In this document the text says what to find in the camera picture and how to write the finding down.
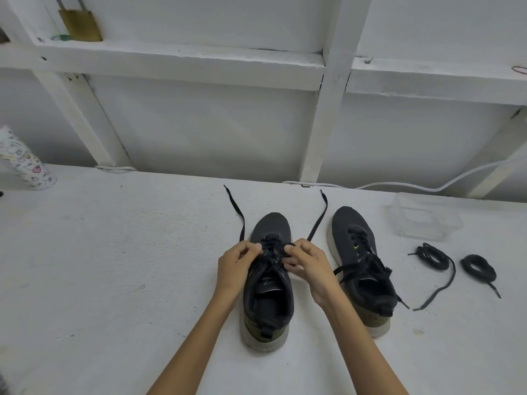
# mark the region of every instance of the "forearm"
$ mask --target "forearm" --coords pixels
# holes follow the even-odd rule
[[[323,310],[333,328],[357,395],[408,395],[340,289]]]
[[[228,297],[212,297],[198,323],[147,395],[194,395],[197,392],[231,305]]]

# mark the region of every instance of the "white wooden beam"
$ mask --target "white wooden beam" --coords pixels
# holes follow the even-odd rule
[[[131,165],[108,117],[82,74],[33,73],[55,100],[98,165]]]
[[[35,31],[27,24],[28,17],[22,16],[23,12],[33,15],[35,3],[30,2],[24,9],[17,10],[17,2],[23,1],[27,3],[31,0],[0,0],[0,22],[7,35],[12,36],[12,44],[0,46],[0,55],[3,55],[0,61],[16,60],[18,52],[23,52],[24,59],[37,58],[38,52],[35,53],[35,49],[42,39],[39,40]],[[46,13],[36,12],[39,18]],[[40,25],[53,26],[49,17],[47,20],[45,17],[43,19]],[[47,62],[45,56],[38,58],[43,64]],[[130,166],[130,159],[86,78],[82,74],[44,71],[45,69],[34,70],[33,73],[51,95],[97,164]]]
[[[321,55],[212,46],[79,41],[3,45],[0,67],[315,91]]]
[[[527,107],[522,108],[502,126],[463,169],[463,172],[501,160],[513,161],[525,155],[527,155]],[[473,177],[469,176],[458,185],[453,185],[446,193],[466,198],[484,198],[507,179],[518,166],[518,163],[507,163],[484,170],[480,174],[475,173]]]
[[[371,1],[334,0],[323,51],[326,72],[316,95],[313,125],[300,170],[302,182],[318,179]]]
[[[525,105],[527,75],[510,66],[357,57],[346,92]]]

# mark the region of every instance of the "white tabletop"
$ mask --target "white tabletop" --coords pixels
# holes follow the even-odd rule
[[[56,185],[0,198],[0,371],[14,394],[144,395],[206,307],[217,258],[269,212],[306,237],[324,208],[317,188],[155,173],[51,166]],[[392,193],[325,188],[328,212],[313,242],[329,255],[326,226],[357,209],[376,236],[392,282],[418,307],[450,272],[423,265],[420,241],[392,233]],[[451,287],[424,311],[399,305],[377,345],[410,393],[527,391],[527,205],[450,199],[464,228],[432,243],[456,263],[477,253],[497,271],[498,299],[458,265]],[[221,330],[199,393],[353,393],[331,328],[304,282],[278,351],[240,340],[236,308]]]

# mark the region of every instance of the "brass padlock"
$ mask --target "brass padlock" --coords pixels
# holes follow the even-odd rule
[[[60,7],[58,13],[66,29],[68,29],[71,39],[77,41],[102,41],[101,32],[93,17],[93,13],[87,10],[82,0],[78,1],[81,10],[66,9],[62,0],[57,0],[58,6]]]

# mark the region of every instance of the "hand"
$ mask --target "hand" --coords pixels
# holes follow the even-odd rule
[[[225,251],[218,259],[218,279],[214,297],[226,298],[231,302],[231,308],[234,307],[234,302],[245,285],[249,266],[261,250],[261,244],[242,241]]]
[[[288,272],[306,280],[314,301],[324,307],[330,297],[342,292],[337,278],[329,265],[326,254],[306,239],[299,239],[293,245],[286,245],[290,258],[282,258]]]

